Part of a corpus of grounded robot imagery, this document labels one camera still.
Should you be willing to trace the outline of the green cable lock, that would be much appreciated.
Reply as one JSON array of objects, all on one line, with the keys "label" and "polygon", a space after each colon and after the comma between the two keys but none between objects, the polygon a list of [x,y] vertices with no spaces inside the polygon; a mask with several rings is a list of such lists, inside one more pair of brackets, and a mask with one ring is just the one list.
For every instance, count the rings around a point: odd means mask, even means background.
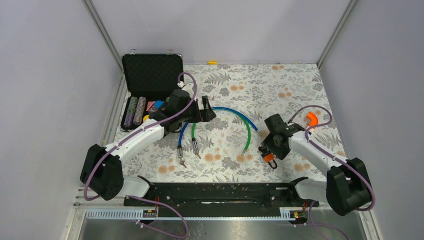
[{"label": "green cable lock", "polygon": [[219,109],[211,122],[194,123],[189,128],[191,152],[206,162],[244,158],[255,128],[240,113]]}]

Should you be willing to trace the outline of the orange black padlock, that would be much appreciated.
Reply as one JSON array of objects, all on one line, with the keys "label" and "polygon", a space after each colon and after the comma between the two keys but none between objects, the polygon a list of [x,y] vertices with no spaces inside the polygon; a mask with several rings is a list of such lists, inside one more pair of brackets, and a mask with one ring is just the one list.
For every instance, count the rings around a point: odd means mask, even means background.
[{"label": "orange black padlock", "polygon": [[275,156],[270,151],[263,152],[261,157],[273,170],[278,167]]}]

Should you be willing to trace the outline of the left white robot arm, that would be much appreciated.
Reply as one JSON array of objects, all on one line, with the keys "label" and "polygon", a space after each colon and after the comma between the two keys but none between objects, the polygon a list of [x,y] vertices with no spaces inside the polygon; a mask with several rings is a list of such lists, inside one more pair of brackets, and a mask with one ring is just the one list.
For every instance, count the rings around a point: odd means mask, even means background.
[{"label": "left white robot arm", "polygon": [[217,115],[208,97],[202,96],[202,108],[195,94],[175,90],[149,118],[123,138],[106,146],[92,145],[85,158],[80,181],[84,184],[83,197],[87,201],[102,198],[109,201],[116,196],[136,197],[144,206],[152,204],[155,192],[142,177],[124,175],[123,167],[137,153],[154,142],[176,132],[183,123],[210,122]]}]

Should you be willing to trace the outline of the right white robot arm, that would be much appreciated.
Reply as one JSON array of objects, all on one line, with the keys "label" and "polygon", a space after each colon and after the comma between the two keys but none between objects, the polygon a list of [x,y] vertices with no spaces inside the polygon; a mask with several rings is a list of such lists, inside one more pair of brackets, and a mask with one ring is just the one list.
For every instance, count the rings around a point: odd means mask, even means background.
[{"label": "right white robot arm", "polygon": [[276,160],[295,152],[311,162],[324,176],[324,181],[300,177],[290,182],[287,201],[293,206],[305,200],[328,204],[340,216],[367,210],[375,203],[366,166],[359,158],[348,159],[332,153],[320,143],[313,142],[309,133],[297,123],[286,123],[279,114],[265,119],[269,131],[258,148],[261,157],[272,169]]}]

